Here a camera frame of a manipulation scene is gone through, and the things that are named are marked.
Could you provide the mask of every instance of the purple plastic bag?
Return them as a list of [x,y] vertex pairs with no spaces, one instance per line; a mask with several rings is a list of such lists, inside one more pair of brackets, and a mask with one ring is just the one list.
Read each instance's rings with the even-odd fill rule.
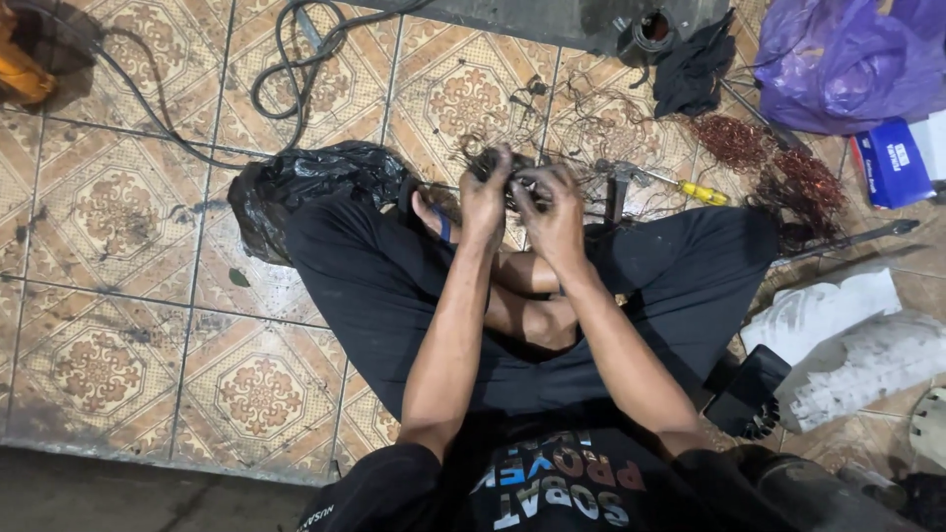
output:
[[946,108],[946,0],[774,0],[755,76],[760,111],[793,129],[869,130]]

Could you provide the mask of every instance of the cardboard box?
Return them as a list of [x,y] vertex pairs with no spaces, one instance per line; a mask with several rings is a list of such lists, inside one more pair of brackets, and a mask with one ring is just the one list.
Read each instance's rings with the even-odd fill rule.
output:
[[850,146],[874,207],[895,209],[936,196],[905,120],[894,118],[858,133]]

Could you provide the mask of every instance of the black cable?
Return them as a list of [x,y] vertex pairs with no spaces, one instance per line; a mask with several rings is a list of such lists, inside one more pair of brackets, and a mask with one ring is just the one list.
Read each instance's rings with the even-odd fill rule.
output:
[[[423,7],[429,1],[430,0],[410,0],[404,6],[401,6],[400,8],[397,8],[397,9],[387,9],[387,10],[379,11],[377,13],[355,17],[353,19],[345,19],[344,15],[342,15],[342,11],[331,0],[295,0],[293,2],[287,3],[279,11],[279,15],[276,17],[275,33],[276,33],[276,49],[279,51],[280,63],[274,64],[273,66],[270,66],[269,68],[260,72],[259,75],[256,76],[256,79],[253,82],[253,87],[250,89],[250,102],[253,104],[253,108],[256,109],[258,113],[265,116],[266,118],[282,120],[290,116],[296,115],[295,133],[292,134],[292,138],[289,140],[286,146],[279,152],[283,152],[283,151],[293,148],[296,142],[298,142],[299,138],[302,136],[303,123],[305,121],[304,109],[306,106],[306,98],[308,98],[308,95],[310,94],[311,89],[312,89],[312,83],[315,81],[315,77],[319,73],[319,63],[322,61],[325,61],[329,56],[335,53],[335,50],[336,48],[339,47],[339,44],[341,44],[345,40],[345,36],[347,34],[348,28],[361,26],[364,24],[372,23],[372,22],[377,22],[377,21],[384,20],[386,18],[399,15],[402,13],[408,13],[415,9],[419,9]],[[319,47],[315,50],[314,54],[299,61],[290,61],[289,57],[286,55],[285,46],[283,45],[283,38],[282,38],[283,20],[286,18],[286,14],[289,13],[290,11],[292,11],[293,16],[295,16],[295,11],[297,9],[303,9],[305,6],[308,6],[310,4],[322,4],[326,6],[333,13],[335,13],[335,16],[339,18],[339,22],[336,25],[334,25],[328,31],[327,34],[325,34],[325,36],[322,39],[322,43],[319,44]],[[125,81],[125,84],[128,85],[135,99],[137,99],[138,103],[142,106],[142,108],[145,109],[145,113],[148,114],[148,117],[151,119],[151,122],[154,123],[155,127],[157,127],[158,130],[161,131],[161,133],[163,133],[167,137],[168,140],[180,146],[182,150],[193,155],[194,157],[197,157],[204,163],[207,163],[208,165],[211,165],[214,167],[234,169],[234,170],[243,169],[242,165],[231,165],[229,163],[221,163],[220,161],[217,161],[211,157],[208,157],[207,155],[204,155],[203,153],[197,151],[193,146],[191,146],[189,142],[181,138],[180,135],[178,135],[173,130],[171,130],[170,127],[166,126],[165,123],[162,122],[161,119],[159,119],[158,116],[154,113],[154,110],[151,109],[151,106],[148,105],[148,102],[145,100],[145,97],[141,94],[141,91],[138,90],[138,87],[135,86],[134,81],[131,79],[128,73],[125,72],[125,70],[122,69],[121,65],[119,65],[118,62],[116,62],[115,59],[113,59],[112,56],[109,55],[108,52],[106,52],[94,39],[86,36],[79,30],[72,27],[68,22],[61,19],[52,11],[50,11],[49,9],[43,8],[41,6],[36,6],[33,4],[18,4],[14,2],[14,3],[9,3],[8,7],[14,10],[22,9],[22,10],[37,12],[37,13],[40,13],[41,15],[44,15],[56,21],[57,23],[60,24],[60,26],[65,28],[66,31],[71,33],[74,37],[78,38],[80,42],[88,46],[90,50],[92,50],[93,52],[101,56],[101,58],[105,60],[105,62],[108,63],[112,69],[114,69],[114,71],[118,74],[118,76],[121,77],[123,81]],[[308,72],[306,73],[306,80],[303,83],[303,90],[300,91],[299,85],[298,83],[296,83],[295,76],[292,75],[292,69],[300,68],[303,66],[310,66],[310,65],[311,65],[311,68],[309,68]],[[289,78],[289,87],[292,90],[292,96],[295,99],[295,103],[293,103],[292,106],[289,107],[285,111],[282,111],[280,113],[271,113],[267,111],[266,109],[264,109],[262,104],[260,103],[259,90],[263,86],[263,83],[266,81],[266,79],[269,76],[280,71],[285,71],[287,77]]]

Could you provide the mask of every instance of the hand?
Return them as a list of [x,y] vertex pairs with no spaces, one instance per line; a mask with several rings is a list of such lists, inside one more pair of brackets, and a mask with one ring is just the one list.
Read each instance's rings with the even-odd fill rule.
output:
[[513,171],[513,153],[509,145],[497,147],[499,161],[486,183],[472,172],[460,178],[460,212],[463,234],[460,243],[485,246],[490,257],[499,249],[506,229],[506,181]]
[[582,218],[585,203],[571,173],[564,167],[555,166],[520,170],[517,176],[535,179],[536,191],[551,196],[549,208],[539,212],[518,179],[509,184],[535,251],[559,274],[563,268],[584,264],[585,228]]

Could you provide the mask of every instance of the leg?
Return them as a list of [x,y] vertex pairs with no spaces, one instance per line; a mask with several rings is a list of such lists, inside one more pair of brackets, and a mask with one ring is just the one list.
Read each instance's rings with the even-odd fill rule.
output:
[[[370,206],[338,198],[294,213],[287,247],[348,359],[400,419],[408,372],[446,282],[452,251]],[[511,356],[506,345],[484,335],[471,410],[535,410],[532,365]]]
[[[632,293],[628,317],[685,391],[702,385],[739,330],[778,251],[774,227],[746,209],[702,207],[588,246],[612,293]],[[542,364],[543,405],[606,396],[587,341]]]

